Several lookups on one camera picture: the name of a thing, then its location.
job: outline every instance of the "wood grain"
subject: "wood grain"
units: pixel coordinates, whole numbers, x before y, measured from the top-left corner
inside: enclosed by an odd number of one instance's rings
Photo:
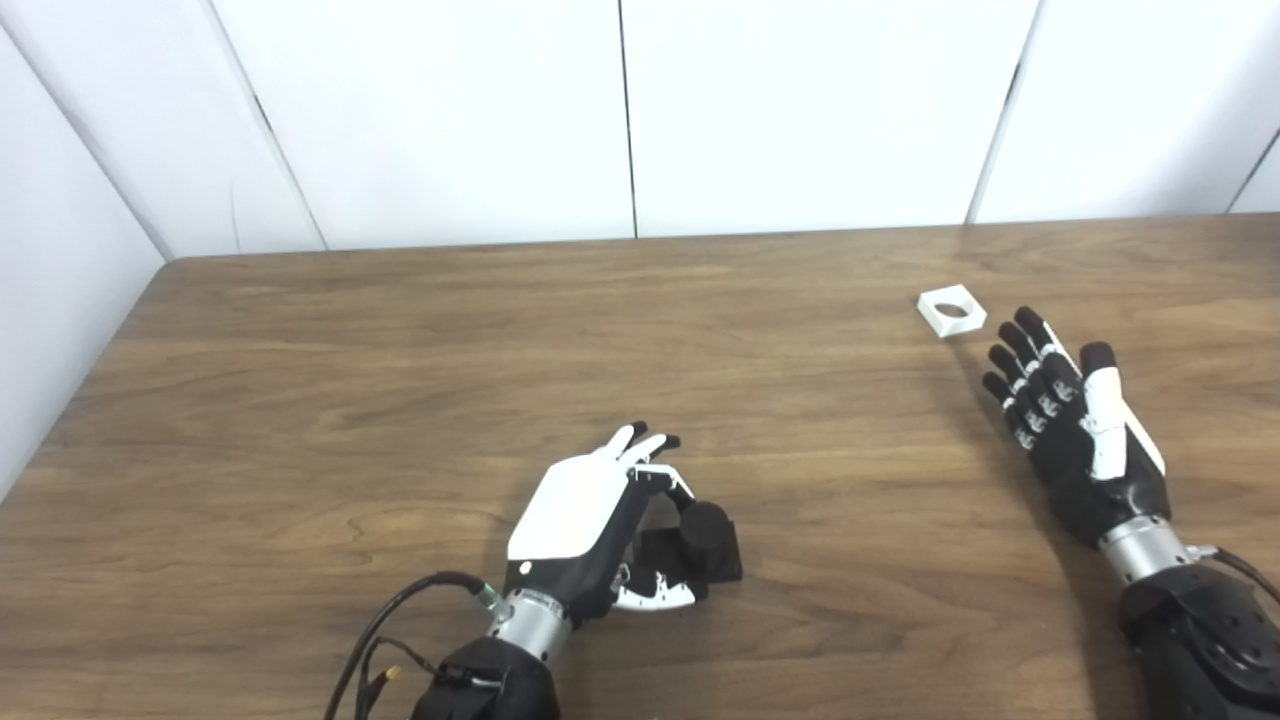
[[[992,320],[941,342],[913,299],[955,282]],[[388,594],[498,579],[545,466],[636,418],[746,579],[575,635],[566,717],[1140,716],[983,356],[1023,302],[1110,340],[1184,539],[1280,577],[1277,288],[1280,215],[180,260],[0,506],[0,716],[317,717]]]

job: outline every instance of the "white wall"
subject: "white wall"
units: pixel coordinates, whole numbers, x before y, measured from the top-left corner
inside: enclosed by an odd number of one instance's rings
[[[1271,151],[1249,178],[1249,184],[1244,186],[1231,211],[1280,213],[1280,142],[1272,143]]]
[[[335,249],[631,237],[608,0],[218,0]]]
[[[623,0],[641,236],[961,223],[1034,0]]]
[[[1280,128],[1280,1],[1044,0],[979,222],[1225,213]]]
[[[0,32],[0,496],[160,268]]]
[[[0,0],[0,19],[173,256],[323,249],[206,0]]]

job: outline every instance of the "black cylinder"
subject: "black cylinder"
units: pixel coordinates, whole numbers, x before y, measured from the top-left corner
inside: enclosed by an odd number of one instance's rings
[[[680,555],[690,568],[707,571],[723,565],[731,552],[733,525],[714,502],[695,502],[680,514]]]

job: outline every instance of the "cable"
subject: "cable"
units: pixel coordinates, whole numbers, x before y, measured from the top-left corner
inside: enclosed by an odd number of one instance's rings
[[[390,682],[392,678],[394,678],[394,674],[388,676],[387,673],[383,673],[375,678],[374,682],[369,680],[369,665],[374,659],[374,652],[384,644],[398,648],[401,652],[407,655],[415,665],[421,667],[433,678],[436,674],[435,666],[419,655],[419,652],[411,648],[407,643],[396,638],[378,635],[374,638],[374,642],[369,643],[365,648],[365,657],[360,662],[360,678],[356,682],[356,720],[366,720],[369,717],[369,712],[372,711],[374,703],[378,702],[378,697],[381,693],[383,687]]]
[[[1271,584],[1271,580],[1268,580],[1266,575],[1262,574],[1261,570],[1245,562],[1244,559],[1240,557],[1239,555],[1228,552],[1220,547],[1217,548],[1216,552],[1210,555],[1210,557],[1217,560],[1219,562],[1226,565],[1228,568],[1235,570],[1236,573],[1245,575],[1247,578],[1257,583],[1258,587],[1266,591],[1267,594],[1271,596],[1271,600],[1276,601],[1276,603],[1280,603],[1280,589],[1276,589],[1276,587]]]
[[[366,646],[372,642],[374,635],[378,634],[378,629],[383,626],[387,618],[390,616],[397,607],[403,605],[406,600],[431,585],[457,585],[465,588],[471,594],[480,594],[485,589],[485,582],[475,575],[443,571],[415,580],[404,587],[404,589],[392,596],[392,598],[374,614],[374,618],[369,621],[369,625],[365,626],[365,630],[360,633],[360,639],[356,641],[356,647],[351,651],[351,656],[347,659],[347,664],[343,666],[342,674],[338,675],[338,684],[333,688],[333,696],[329,698],[329,706],[325,707],[324,720],[334,720],[338,716],[338,706],[342,705],[342,696],[347,692],[351,676],[356,673],[356,667],[360,665]]]

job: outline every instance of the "robotic hand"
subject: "robotic hand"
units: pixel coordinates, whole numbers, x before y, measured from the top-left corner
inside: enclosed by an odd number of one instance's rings
[[[1115,352],[1103,342],[1071,361],[1032,309],[1000,327],[983,377],[1014,439],[1028,451],[1050,509],[1078,541],[1106,556],[1125,589],[1120,624],[1139,653],[1152,717],[1280,717],[1280,632],[1252,587],[1201,560],[1243,571],[1243,560],[1174,533],[1165,461],[1124,400]]]
[[[549,665],[570,634],[613,607],[657,611],[704,600],[708,583],[741,579],[733,525],[698,502],[680,473],[653,460],[676,436],[621,428],[588,455],[552,465],[507,543],[503,596],[477,597],[493,614],[485,637],[449,655],[412,720],[556,720]],[[636,538],[649,498],[666,495],[680,528]],[[623,555],[632,539],[635,562]]]

